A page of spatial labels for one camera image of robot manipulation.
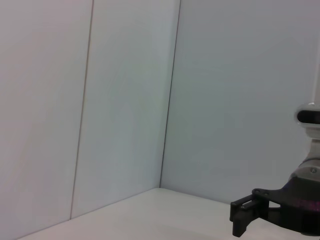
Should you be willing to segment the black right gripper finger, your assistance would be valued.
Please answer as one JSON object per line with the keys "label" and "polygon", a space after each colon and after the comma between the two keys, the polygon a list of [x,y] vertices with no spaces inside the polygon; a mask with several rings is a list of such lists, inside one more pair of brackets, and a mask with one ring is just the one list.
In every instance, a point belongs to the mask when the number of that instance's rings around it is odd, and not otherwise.
{"label": "black right gripper finger", "polygon": [[232,222],[232,235],[241,237],[251,222],[268,216],[268,209],[269,202],[254,194],[231,202],[229,220]]}

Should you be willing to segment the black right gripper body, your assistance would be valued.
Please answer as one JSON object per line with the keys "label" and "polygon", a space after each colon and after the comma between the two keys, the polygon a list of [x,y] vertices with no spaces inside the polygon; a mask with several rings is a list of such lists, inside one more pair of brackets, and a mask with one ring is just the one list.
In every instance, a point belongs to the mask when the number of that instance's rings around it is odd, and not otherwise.
{"label": "black right gripper body", "polygon": [[320,234],[320,183],[299,177],[291,178],[281,189],[256,188],[253,199],[275,203],[264,206],[259,217],[279,227],[301,234]]}

